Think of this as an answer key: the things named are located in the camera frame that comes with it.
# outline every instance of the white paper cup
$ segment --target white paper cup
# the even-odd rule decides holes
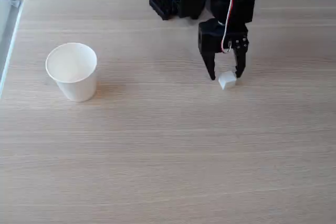
[[[46,60],[46,70],[71,101],[89,100],[96,92],[97,56],[81,43],[66,43],[55,48]]]

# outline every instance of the cup rim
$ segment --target cup rim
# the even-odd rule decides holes
[[[70,44],[74,44],[74,45],[82,45],[86,48],[88,48],[89,50],[91,50],[93,53],[94,53],[94,56],[96,57],[96,63],[94,65],[94,68],[93,70],[86,76],[86,77],[83,77],[79,80],[76,80],[76,81],[60,81],[58,80],[57,78],[55,78],[54,76],[52,76],[52,74],[49,72],[48,70],[48,60],[49,58],[51,58],[50,56],[53,55],[55,53],[56,50],[58,50],[59,48],[63,47],[63,46],[66,46],[66,45],[70,45]],[[59,45],[58,47],[54,48],[49,54],[48,54],[48,57],[46,59],[46,71],[48,73],[48,75],[56,82],[61,82],[61,83],[68,83],[68,84],[72,84],[72,83],[77,83],[77,82],[80,82],[80,81],[84,81],[85,79],[89,78],[96,70],[97,68],[97,55],[96,55],[96,52],[91,48],[89,47],[88,45],[85,45],[83,43],[79,43],[79,42],[68,42],[68,43],[64,43],[64,44],[61,44]]]

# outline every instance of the white wire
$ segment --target white wire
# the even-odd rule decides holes
[[[223,39],[222,39],[222,42],[221,42],[221,49],[222,49],[222,52],[223,52],[224,54],[227,54],[228,52],[231,51],[231,47],[230,47],[230,48],[229,48],[229,51],[228,51],[228,52],[225,52],[224,47],[223,47],[223,44],[224,44],[224,40],[225,40],[225,37],[226,37],[227,25],[228,25],[228,22],[229,22],[230,10],[231,10],[231,7],[232,7],[232,3],[233,3],[233,0],[230,0],[229,9],[227,10],[227,15],[226,15],[224,35],[223,35]]]

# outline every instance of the table surface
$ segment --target table surface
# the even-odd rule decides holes
[[[25,0],[0,100],[1,223],[334,224],[335,3],[257,0],[248,69],[223,91],[199,21],[164,22],[148,0]],[[71,41],[98,55],[84,103],[45,71]],[[217,75],[234,66],[216,59]]]

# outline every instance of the small white block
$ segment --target small white block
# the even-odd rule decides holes
[[[231,71],[222,73],[218,78],[219,84],[223,90],[233,87],[236,84],[236,80],[237,80],[236,75]]]

